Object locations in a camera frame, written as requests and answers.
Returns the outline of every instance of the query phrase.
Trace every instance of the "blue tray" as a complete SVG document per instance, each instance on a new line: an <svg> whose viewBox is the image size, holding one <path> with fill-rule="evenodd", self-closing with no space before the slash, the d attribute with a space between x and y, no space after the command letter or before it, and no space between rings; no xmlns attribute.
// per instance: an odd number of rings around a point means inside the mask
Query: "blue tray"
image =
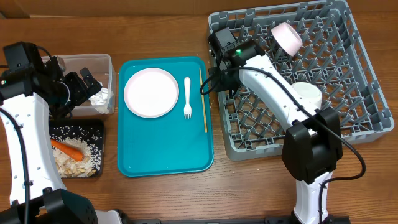
<svg viewBox="0 0 398 224"><path fill-rule="evenodd" d="M174 76L180 91L177 104L167 114L154 119L133 114L124 103L124 86L136 72L161 68ZM213 133L210 100L205 96L205 133L199 68L206 80L205 63L198 57L159 58L126 62L119 75L118 166L128 177L180 174L205 171L213 163ZM184 78L191 78L192 118L185 120Z"/></svg>

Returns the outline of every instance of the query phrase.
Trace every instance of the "brown tabletop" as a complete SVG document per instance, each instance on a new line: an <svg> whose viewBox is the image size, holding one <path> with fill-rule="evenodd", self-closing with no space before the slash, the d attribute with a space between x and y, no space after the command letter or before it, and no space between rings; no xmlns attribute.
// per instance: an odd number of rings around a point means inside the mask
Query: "brown tabletop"
<svg viewBox="0 0 398 224"><path fill-rule="evenodd" d="M398 118L398 13L355 12L354 18L384 96ZM139 58L197 55L209 67L207 16L92 17L0 20L0 46L23 40L50 53L110 54L116 73ZM3 53L0 64L5 64ZM131 218L161 220L264 218L288 215L295 205L295 180L280 156L234 162L225 154L216 94L211 94L215 160L206 172L127 178L118 170L118 103L115 114L100 116L106 127L104 172L94 179L64 180L68 190L87 197L95 209L120 208ZM0 210L9 208L11 168L0 125ZM330 184L328 210L352 223L398 222L398 135L357 145L368 165L359 180ZM344 148L335 176L360 170Z"/></svg>

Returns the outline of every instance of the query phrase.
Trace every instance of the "gray dish rack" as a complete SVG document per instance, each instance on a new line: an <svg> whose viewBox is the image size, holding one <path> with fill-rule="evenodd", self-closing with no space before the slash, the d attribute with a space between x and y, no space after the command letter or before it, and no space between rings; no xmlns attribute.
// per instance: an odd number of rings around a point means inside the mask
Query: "gray dish rack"
<svg viewBox="0 0 398 224"><path fill-rule="evenodd" d="M303 47L294 56L277 45L271 29L289 23ZM323 0L212 13L208 34L229 27L240 41L254 39L290 83L310 82L323 93L322 109L332 106L341 133L351 144L371 142L391 131L394 120L381 91L353 15L344 0ZM215 59L211 56L213 66ZM251 90L230 98L218 93L227 156L234 160L282 153L284 131Z"/></svg>

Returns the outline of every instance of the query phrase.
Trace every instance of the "plastic fork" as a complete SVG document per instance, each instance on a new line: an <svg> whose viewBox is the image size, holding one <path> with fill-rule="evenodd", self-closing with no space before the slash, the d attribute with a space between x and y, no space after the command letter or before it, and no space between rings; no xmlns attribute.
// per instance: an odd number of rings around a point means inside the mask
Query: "plastic fork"
<svg viewBox="0 0 398 224"><path fill-rule="evenodd" d="M185 119L191 119L192 109L191 105L189 105L189 96L191 92L191 79L186 77L184 78L184 87L185 87L185 106L184 106L184 117Z"/></svg>

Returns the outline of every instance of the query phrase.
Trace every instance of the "carrot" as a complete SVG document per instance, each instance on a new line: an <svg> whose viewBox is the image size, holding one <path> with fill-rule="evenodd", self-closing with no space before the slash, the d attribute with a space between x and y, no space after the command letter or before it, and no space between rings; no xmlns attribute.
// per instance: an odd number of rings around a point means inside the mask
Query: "carrot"
<svg viewBox="0 0 398 224"><path fill-rule="evenodd" d="M81 153L78 149L67 146L66 144L62 144L56 140L51 139L51 145L61 150L63 153L70 156L72 159L76 161L82 161L85 157L83 153Z"/></svg>

